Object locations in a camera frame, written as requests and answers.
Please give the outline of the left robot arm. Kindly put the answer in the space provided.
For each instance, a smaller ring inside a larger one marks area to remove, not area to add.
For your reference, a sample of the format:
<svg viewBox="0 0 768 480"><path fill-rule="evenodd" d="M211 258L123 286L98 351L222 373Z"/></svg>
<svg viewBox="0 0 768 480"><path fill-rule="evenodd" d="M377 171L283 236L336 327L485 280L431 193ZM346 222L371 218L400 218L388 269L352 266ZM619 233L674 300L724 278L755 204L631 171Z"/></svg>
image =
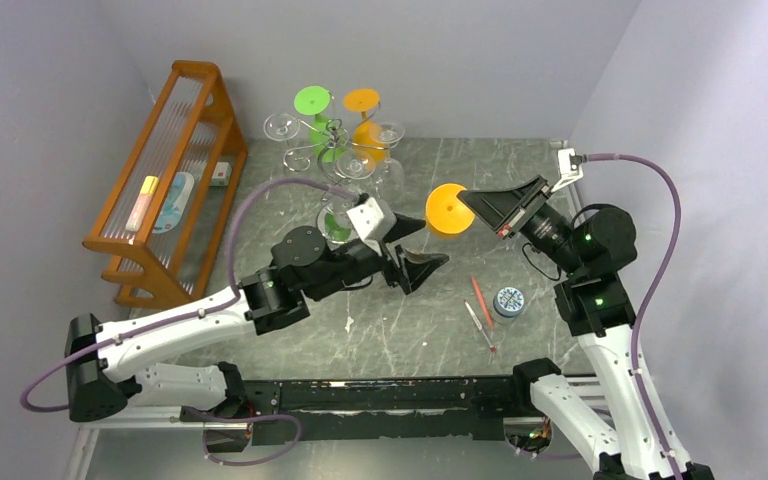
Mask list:
<svg viewBox="0 0 768 480"><path fill-rule="evenodd" d="M153 315L100 322L92 314L71 320L65 353L71 421L108 418L128 406L210 410L222 420L246 405L242 376L227 362L202 369L167 359L213 343L265 335L310 315L308 301L348 291L375 275L409 295L449 261L441 253L415 253L390 242L424 228L398 214L381 241L356 238L332 248L313 226L288 232L271 249L272 260L237 283L198 301Z"/></svg>

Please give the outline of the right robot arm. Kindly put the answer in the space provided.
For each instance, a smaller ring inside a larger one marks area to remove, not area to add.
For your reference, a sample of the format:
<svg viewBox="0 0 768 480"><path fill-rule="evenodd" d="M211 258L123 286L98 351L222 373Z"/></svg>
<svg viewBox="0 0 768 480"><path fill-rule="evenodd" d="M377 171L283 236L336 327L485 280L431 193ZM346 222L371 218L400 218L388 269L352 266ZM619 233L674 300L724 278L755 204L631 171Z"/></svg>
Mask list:
<svg viewBox="0 0 768 480"><path fill-rule="evenodd" d="M509 389L521 414L539 411L574 446L595 479L710 479L692 460L654 389L638 339L642 313L619 277L637 257L636 228L626 211L607 204L579 225L548 203L545 179L509 190L463 190L458 200L501 238L523 236L564 274L555 304L585 352L602 388L609 420L571 390L547 358L515 367Z"/></svg>

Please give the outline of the orange plastic wine glass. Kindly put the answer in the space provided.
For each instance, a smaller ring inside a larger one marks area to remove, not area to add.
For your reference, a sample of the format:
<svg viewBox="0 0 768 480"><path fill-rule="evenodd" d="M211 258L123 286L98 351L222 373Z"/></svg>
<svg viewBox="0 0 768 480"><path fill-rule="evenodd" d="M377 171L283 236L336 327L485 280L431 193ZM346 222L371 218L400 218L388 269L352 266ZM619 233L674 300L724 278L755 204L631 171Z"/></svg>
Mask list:
<svg viewBox="0 0 768 480"><path fill-rule="evenodd" d="M385 159L383 144L374 138L380 128L372 121L372 116L380 107L379 93L371 88L355 89L345 95L343 105L347 111L361 116L360 124L352 132L354 148L369 154L375 163Z"/></svg>

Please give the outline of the clear wine glass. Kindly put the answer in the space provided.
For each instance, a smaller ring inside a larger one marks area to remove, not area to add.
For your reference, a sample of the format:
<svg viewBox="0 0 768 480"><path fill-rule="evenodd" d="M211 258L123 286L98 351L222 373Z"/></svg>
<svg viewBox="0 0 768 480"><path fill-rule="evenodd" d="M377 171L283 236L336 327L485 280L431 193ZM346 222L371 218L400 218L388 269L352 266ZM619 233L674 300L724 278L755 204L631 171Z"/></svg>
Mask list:
<svg viewBox="0 0 768 480"><path fill-rule="evenodd" d="M333 164L338 185L357 195L372 194L376 161L365 151L345 150Z"/></svg>
<svg viewBox="0 0 768 480"><path fill-rule="evenodd" d="M263 131L268 139L284 144L284 153L282 154L284 167L291 172L300 172L303 165L300 163L292 144L292 140L300 131L298 120L288 113L274 113L264 120Z"/></svg>
<svg viewBox="0 0 768 480"><path fill-rule="evenodd" d="M370 137L383 147L384 157L376 163L374 187L377 195L387 201L398 200L404 190L405 175L402 164L392 150L405 135L405 127L398 121L385 120L370 127Z"/></svg>

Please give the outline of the green plastic wine glass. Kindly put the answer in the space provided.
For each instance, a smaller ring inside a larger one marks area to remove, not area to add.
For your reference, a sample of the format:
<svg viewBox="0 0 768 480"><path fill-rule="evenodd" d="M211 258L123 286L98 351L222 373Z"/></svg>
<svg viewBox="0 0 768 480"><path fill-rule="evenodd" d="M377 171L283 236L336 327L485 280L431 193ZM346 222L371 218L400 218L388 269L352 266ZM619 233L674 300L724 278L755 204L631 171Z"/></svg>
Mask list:
<svg viewBox="0 0 768 480"><path fill-rule="evenodd" d="M311 85L299 90L294 98L294 108L302 116L312 118L309 123L309 140L323 164L331 164L346 151L347 130L342 121L327 115L333 101L325 87Z"/></svg>

